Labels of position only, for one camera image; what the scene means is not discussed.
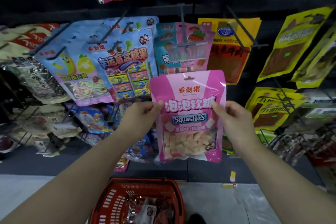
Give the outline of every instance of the person's left hand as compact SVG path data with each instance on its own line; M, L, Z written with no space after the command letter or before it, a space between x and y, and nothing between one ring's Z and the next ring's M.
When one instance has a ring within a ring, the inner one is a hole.
M125 140L136 143L142 139L151 129L155 118L163 107L163 101L136 102L128 107L116 132L121 133Z

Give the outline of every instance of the shoe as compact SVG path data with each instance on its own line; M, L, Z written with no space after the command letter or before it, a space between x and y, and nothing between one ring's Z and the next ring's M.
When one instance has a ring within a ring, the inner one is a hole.
M190 216L188 224L207 224L207 223L200 214L194 213L193 215Z

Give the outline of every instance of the white floor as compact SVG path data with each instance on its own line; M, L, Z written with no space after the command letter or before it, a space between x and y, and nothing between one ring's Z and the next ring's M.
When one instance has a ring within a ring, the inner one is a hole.
M52 178L0 175L0 220ZM209 224L280 224L257 184L223 189L219 183L187 183L180 190L187 217L199 213Z

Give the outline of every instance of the pink striped package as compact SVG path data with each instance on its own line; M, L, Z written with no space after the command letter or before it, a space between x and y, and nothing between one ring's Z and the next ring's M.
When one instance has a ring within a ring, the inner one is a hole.
M197 158L220 162L223 122L211 108L225 107L226 83L221 70L161 75L150 80L154 103L164 107L156 118L161 161Z

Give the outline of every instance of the red shopping basket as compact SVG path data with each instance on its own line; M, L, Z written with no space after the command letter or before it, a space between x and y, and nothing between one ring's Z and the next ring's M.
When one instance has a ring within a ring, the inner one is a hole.
M127 196L169 197L173 200L175 224L184 223L181 192L173 180L113 178L100 195L90 218L90 224L122 224L127 218Z

